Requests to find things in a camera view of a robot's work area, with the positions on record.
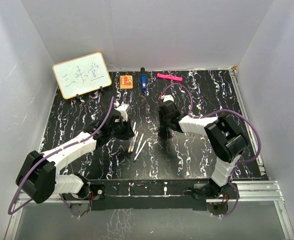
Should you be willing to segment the white pen orange end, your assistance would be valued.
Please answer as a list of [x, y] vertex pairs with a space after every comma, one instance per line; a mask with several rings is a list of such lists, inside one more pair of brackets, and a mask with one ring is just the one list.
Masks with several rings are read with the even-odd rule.
[[132, 137], [132, 140], [131, 140], [131, 142], [130, 142], [129, 149], [128, 149], [128, 153], [131, 153], [131, 152], [132, 152], [133, 144], [134, 144], [134, 141], [135, 141], [135, 139], [136, 139], [137, 133], [138, 133], [137, 130], [134, 131], [134, 136]]

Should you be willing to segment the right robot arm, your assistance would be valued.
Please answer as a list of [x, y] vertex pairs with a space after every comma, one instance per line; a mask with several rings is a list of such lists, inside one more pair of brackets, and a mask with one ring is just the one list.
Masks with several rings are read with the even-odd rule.
[[160, 132], [164, 137], [169, 130], [208, 137], [216, 155], [214, 171], [207, 185], [198, 189], [200, 194], [222, 198], [228, 191], [228, 178], [241, 157], [248, 140], [232, 116], [196, 118], [182, 114], [173, 98], [161, 97], [158, 107]]

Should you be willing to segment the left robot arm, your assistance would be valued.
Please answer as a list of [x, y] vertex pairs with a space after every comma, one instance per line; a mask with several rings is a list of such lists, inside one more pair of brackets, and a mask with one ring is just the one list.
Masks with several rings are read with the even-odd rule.
[[70, 141], [43, 153], [30, 152], [16, 184], [38, 204], [57, 194], [72, 194], [80, 200], [88, 198], [90, 183], [85, 177], [62, 175], [60, 171], [81, 156], [98, 150], [112, 138], [125, 141], [133, 137], [128, 109], [127, 104], [121, 104], [109, 112], [106, 120], [91, 123]]

